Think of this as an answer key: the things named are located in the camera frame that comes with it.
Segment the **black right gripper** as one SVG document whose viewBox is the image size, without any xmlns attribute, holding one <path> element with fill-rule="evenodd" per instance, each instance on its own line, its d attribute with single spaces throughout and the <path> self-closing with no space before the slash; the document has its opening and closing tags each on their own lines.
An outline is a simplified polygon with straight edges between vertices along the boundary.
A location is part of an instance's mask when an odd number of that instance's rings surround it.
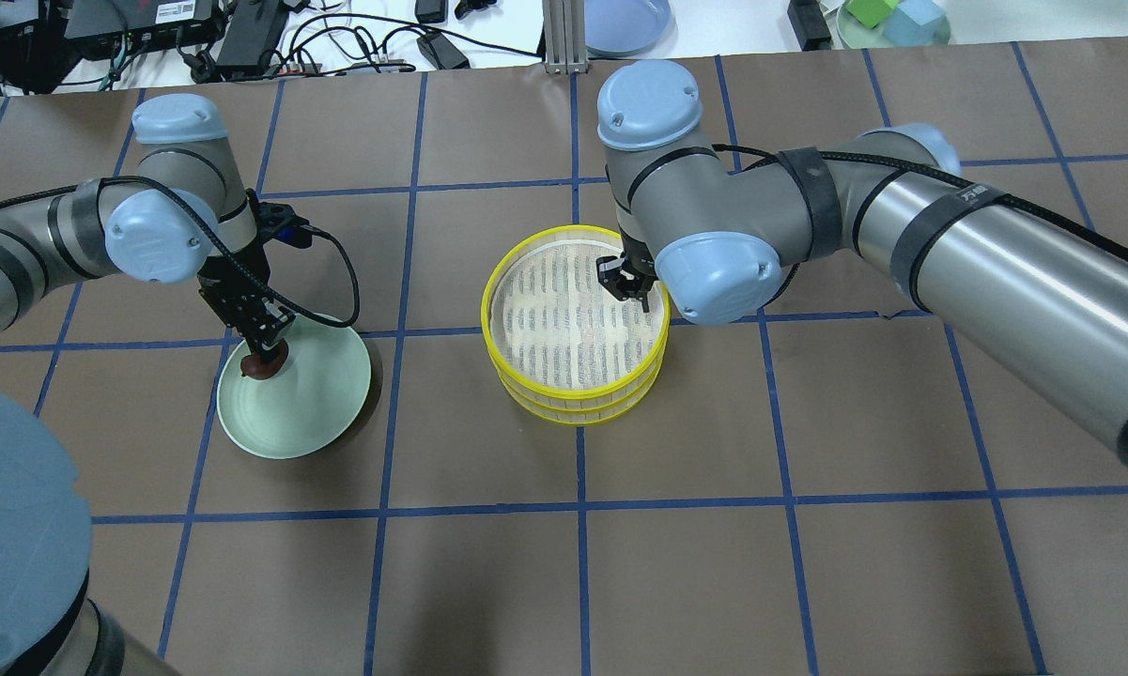
<svg viewBox="0 0 1128 676">
<path fill-rule="evenodd" d="M 651 311 L 650 291 L 658 281 L 655 262 L 644 242 L 623 240 L 620 255 L 596 260 L 596 276 L 619 302 L 636 300 L 641 311 Z"/>
</svg>

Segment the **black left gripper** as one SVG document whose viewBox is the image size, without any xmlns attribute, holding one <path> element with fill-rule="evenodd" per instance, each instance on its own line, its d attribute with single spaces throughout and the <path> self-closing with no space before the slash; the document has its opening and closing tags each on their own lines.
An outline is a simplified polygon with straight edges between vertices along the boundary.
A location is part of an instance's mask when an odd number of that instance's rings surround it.
<svg viewBox="0 0 1128 676">
<path fill-rule="evenodd" d="M 246 355 L 246 371 L 267 371 L 267 349 L 280 344 L 294 314 L 279 311 L 274 295 L 259 287 L 270 275 L 266 249 L 246 247 L 233 253 L 233 260 L 208 257 L 197 272 L 199 295 L 252 348 Z"/>
</svg>

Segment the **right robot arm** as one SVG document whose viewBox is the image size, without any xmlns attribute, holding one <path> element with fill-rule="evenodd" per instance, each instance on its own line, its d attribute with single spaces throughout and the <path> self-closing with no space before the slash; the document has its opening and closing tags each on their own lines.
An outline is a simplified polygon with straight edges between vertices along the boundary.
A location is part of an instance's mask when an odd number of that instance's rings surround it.
<svg viewBox="0 0 1128 676">
<path fill-rule="evenodd" d="M 596 274 L 647 307 L 666 286 L 693 324 L 765 307 L 787 270 L 848 251 L 970 339 L 1128 468 L 1128 248 L 960 176 L 936 128 L 878 128 L 832 149 L 726 170 L 684 65 L 640 60 L 596 99 L 622 252 Z"/>
</svg>

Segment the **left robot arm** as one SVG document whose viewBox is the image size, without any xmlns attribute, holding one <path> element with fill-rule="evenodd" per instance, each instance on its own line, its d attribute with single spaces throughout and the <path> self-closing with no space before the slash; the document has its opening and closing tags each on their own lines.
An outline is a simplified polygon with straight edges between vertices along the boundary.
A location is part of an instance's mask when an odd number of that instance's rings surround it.
<svg viewBox="0 0 1128 676">
<path fill-rule="evenodd" d="M 125 274 L 199 295 L 241 335 L 252 379 L 289 355 L 293 305 L 268 291 L 266 244 L 307 247 L 294 210 L 246 188 L 215 103 L 191 93 L 146 100 L 131 116 L 146 149 L 134 175 L 82 181 L 0 202 L 0 332 L 58 288 Z"/>
</svg>

